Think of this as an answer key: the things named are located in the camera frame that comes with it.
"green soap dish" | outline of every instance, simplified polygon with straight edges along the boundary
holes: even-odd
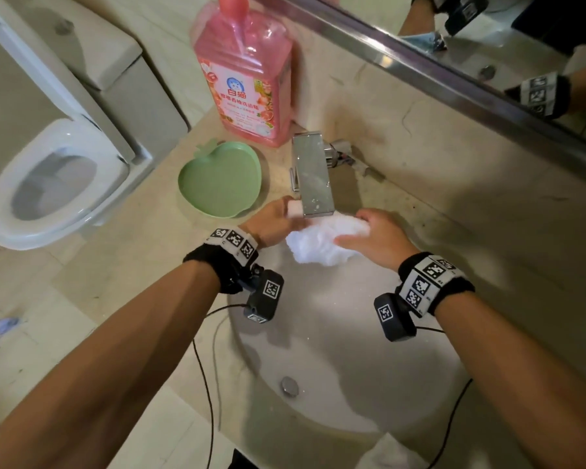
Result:
[[[229,219],[252,207],[262,173],[256,152],[240,141],[198,145],[178,175],[180,194],[207,216]]]

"bottle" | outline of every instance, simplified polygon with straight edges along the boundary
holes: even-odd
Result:
[[[290,138],[291,49],[287,29],[249,0],[202,8],[191,40],[224,127],[277,147]]]

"mirror frame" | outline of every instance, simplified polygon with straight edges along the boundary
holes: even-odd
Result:
[[[586,180],[586,140],[323,0],[256,0]]]

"black cable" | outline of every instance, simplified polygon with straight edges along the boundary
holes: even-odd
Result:
[[[445,334],[445,331],[443,331],[441,329],[426,328],[423,326],[416,326],[416,328],[423,329],[425,331],[434,331],[437,333]],[[445,446],[447,446],[447,440],[449,439],[449,432],[451,431],[451,424],[453,422],[453,417],[455,416],[455,411],[458,409],[458,405],[460,405],[460,401],[462,400],[462,397],[467,392],[467,389],[469,388],[469,385],[471,385],[472,382],[473,382],[473,379],[469,378],[467,385],[464,386],[460,395],[458,396],[458,400],[456,400],[455,403],[453,404],[453,410],[451,411],[451,415],[449,415],[449,423],[447,424],[447,429],[445,430],[445,438],[443,438],[443,444],[440,447],[439,452],[436,454],[436,456],[434,457],[434,459],[432,460],[432,462],[430,463],[430,465],[426,469],[432,469],[434,467],[434,465],[436,465],[436,463],[439,461],[440,457],[443,456],[443,451],[445,451]]]
[[[245,307],[247,305],[227,305],[222,306],[215,311],[211,311],[208,313],[205,318],[212,316],[213,314],[217,313],[218,311],[222,311],[223,309],[228,309],[229,307]],[[211,410],[211,448],[209,449],[209,461],[206,464],[206,469],[210,469],[211,467],[211,459],[213,456],[213,442],[215,441],[215,416],[213,412],[213,402],[211,401],[211,392],[209,391],[209,384],[206,382],[206,374],[204,372],[204,367],[202,367],[202,361],[200,360],[200,356],[197,353],[197,346],[195,345],[195,339],[193,340],[193,350],[195,352],[195,358],[197,359],[197,364],[200,366],[200,372],[202,372],[202,378],[204,380],[204,387],[206,388],[206,397],[209,399],[209,410]]]

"white toilet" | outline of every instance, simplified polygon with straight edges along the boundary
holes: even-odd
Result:
[[[103,222],[188,127],[133,38],[73,0],[13,3],[0,44],[65,114],[0,174],[0,245],[27,250]]]

